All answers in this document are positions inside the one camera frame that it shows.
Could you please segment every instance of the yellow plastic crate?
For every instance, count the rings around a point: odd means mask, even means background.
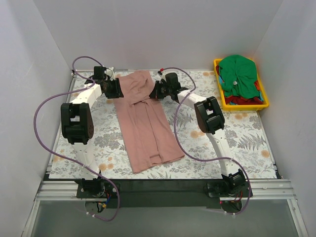
[[[260,78],[258,76],[258,73],[257,73],[257,78],[258,78],[258,82],[259,82],[259,86],[260,86],[260,91],[261,91],[261,94],[262,94],[262,97],[263,97],[263,100],[264,100],[262,105],[229,105],[229,104],[226,104],[225,103],[225,98],[224,98],[224,92],[223,92],[222,86],[221,86],[221,84],[219,82],[219,75],[217,74],[217,71],[216,71],[216,66],[219,64],[220,61],[222,61],[221,58],[216,58],[214,60],[214,73],[216,75],[218,88],[219,88],[220,93],[221,93],[223,110],[226,110],[226,111],[232,111],[232,110],[236,110],[236,111],[253,110],[253,111],[256,111],[256,110],[262,110],[263,108],[266,108],[266,107],[269,106],[269,101],[268,101],[266,92],[264,90],[264,87],[263,87],[263,85],[261,83],[261,80],[260,80]]]

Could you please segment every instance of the floral tablecloth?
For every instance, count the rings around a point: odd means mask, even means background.
[[[131,71],[118,72],[125,76]],[[192,88],[192,82],[184,73],[177,72],[182,86]],[[219,103],[221,98],[213,72],[190,71],[195,80],[196,94],[215,96]],[[157,72],[151,72],[154,80],[159,80]],[[82,88],[84,80],[74,78],[74,88]],[[78,94],[72,94],[73,100]],[[172,123],[177,103],[170,97],[161,100],[164,112],[173,130]],[[117,179],[215,179],[221,178],[219,163],[199,162],[185,156],[179,161],[158,165],[138,174],[133,174],[129,164],[124,141],[112,99],[104,95],[99,97],[91,108],[95,127],[92,143],[95,160],[104,176]],[[256,112],[223,112],[225,116],[225,134],[234,158],[239,161],[252,179],[276,178],[271,154]],[[190,154],[201,159],[215,158],[216,154],[207,136],[200,131],[193,109],[183,106],[178,114],[178,136],[182,146]],[[72,146],[61,134],[57,139],[55,150],[59,154],[76,158]],[[81,178],[82,167],[53,156],[49,178]]]

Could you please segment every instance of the green cloth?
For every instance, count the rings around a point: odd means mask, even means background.
[[[219,73],[224,81],[222,89],[225,97],[259,97],[259,91],[254,84],[257,80],[257,69],[250,59],[240,55],[228,56],[219,63]]]

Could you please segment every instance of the pink cloth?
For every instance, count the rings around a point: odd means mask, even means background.
[[[154,83],[149,71],[119,77],[124,98],[114,100],[133,173],[181,159],[181,151],[160,102],[149,98]]]

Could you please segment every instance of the gray floor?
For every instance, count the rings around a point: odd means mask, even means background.
[[[247,210],[235,218],[203,207],[122,208],[114,221],[105,223],[83,210],[84,201],[41,201],[32,236],[298,236],[286,200],[251,200]],[[102,215],[113,212],[107,209]]]

